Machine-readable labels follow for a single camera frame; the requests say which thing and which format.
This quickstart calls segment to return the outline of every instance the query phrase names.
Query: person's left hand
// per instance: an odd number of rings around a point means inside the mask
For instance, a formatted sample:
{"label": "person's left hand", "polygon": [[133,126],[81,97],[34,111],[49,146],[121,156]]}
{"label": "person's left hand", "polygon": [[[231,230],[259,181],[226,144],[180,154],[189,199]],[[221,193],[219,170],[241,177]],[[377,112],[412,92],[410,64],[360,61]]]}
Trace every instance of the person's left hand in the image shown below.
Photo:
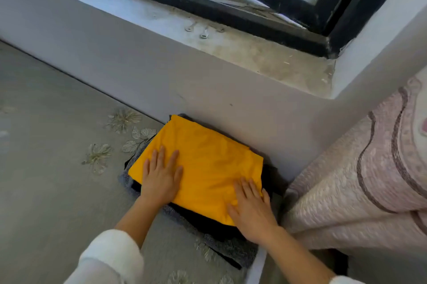
{"label": "person's left hand", "polygon": [[183,171],[182,166],[175,168],[178,150],[172,153],[166,166],[164,155],[164,146],[160,147],[159,153],[154,150],[151,160],[144,162],[142,173],[140,199],[157,209],[173,201],[178,193]]}

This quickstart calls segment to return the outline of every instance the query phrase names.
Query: window sill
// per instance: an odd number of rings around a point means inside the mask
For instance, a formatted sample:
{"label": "window sill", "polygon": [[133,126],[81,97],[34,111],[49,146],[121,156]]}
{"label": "window sill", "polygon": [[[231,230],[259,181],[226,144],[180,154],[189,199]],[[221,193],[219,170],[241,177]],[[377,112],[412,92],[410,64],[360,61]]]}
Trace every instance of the window sill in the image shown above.
{"label": "window sill", "polygon": [[[287,86],[329,98],[334,60],[316,57],[151,0],[79,0],[141,28],[168,37]],[[193,32],[185,28],[197,22]],[[208,27],[209,37],[201,39]]]}

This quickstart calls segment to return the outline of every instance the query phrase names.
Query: hand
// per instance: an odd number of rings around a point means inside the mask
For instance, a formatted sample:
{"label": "hand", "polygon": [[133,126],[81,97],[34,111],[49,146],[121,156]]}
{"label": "hand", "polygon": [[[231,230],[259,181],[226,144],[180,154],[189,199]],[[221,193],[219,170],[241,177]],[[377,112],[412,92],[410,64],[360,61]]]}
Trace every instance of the hand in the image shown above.
{"label": "hand", "polygon": [[182,178],[182,166],[175,169],[179,151],[175,150],[172,153],[166,166],[163,164],[164,155],[165,148],[162,146],[158,154],[157,150],[153,151],[151,160],[147,159],[143,166],[143,183],[139,199],[156,209],[173,201]]}
{"label": "hand", "polygon": [[252,179],[249,183],[245,179],[235,181],[234,190],[238,206],[228,204],[228,214],[247,240],[265,247],[269,237],[278,227],[267,191],[263,189],[261,197]]}

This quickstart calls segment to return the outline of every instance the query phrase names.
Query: brown wavy stripe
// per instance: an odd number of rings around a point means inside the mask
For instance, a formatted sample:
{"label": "brown wavy stripe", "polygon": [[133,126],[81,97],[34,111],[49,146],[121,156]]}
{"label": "brown wavy stripe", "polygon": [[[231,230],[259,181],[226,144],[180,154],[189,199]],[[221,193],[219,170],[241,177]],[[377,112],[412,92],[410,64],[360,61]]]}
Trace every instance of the brown wavy stripe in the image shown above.
{"label": "brown wavy stripe", "polygon": [[366,188],[365,182],[363,180],[363,176],[362,176],[362,157],[363,154],[365,153],[366,149],[370,146],[372,140],[374,139],[374,134],[375,134],[375,124],[376,124],[376,119],[374,116],[374,113],[372,111],[370,111],[368,113],[368,117],[369,119],[371,119],[371,138],[369,139],[368,144],[366,145],[366,147],[362,150],[362,152],[359,155],[359,158],[357,160],[357,180],[359,181],[359,185],[360,188],[362,189],[363,193],[366,195],[366,197],[380,210],[388,212],[388,213],[396,213],[395,211],[389,210],[387,209],[385,206],[383,206],[381,203],[379,203],[374,197],[373,195],[368,191],[368,189]]}
{"label": "brown wavy stripe", "polygon": [[414,220],[417,227],[427,236],[427,226],[424,224],[418,211],[411,211],[411,217],[412,217],[412,220]]}
{"label": "brown wavy stripe", "polygon": [[404,181],[411,187],[412,190],[417,192],[419,195],[427,199],[427,190],[423,189],[421,185],[419,185],[408,173],[405,166],[403,165],[403,162],[399,155],[399,148],[398,148],[398,135],[399,135],[399,127],[402,119],[402,114],[406,109],[406,106],[408,105],[408,92],[405,88],[400,87],[399,88],[399,94],[402,97],[402,109],[396,119],[395,126],[393,128],[393,134],[392,134],[392,156],[393,161],[395,162],[396,169],[398,170],[401,177],[404,179]]}

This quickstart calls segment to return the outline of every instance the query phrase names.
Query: forearm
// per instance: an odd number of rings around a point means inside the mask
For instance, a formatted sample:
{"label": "forearm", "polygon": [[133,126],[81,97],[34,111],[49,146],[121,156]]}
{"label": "forearm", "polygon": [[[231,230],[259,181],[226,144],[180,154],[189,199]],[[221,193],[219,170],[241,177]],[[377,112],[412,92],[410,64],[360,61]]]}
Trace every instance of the forearm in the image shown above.
{"label": "forearm", "polygon": [[152,205],[151,202],[140,196],[117,223],[115,229],[126,232],[141,249],[158,210],[159,207]]}
{"label": "forearm", "polygon": [[282,227],[271,230],[264,247],[290,284],[328,284],[336,276]]}

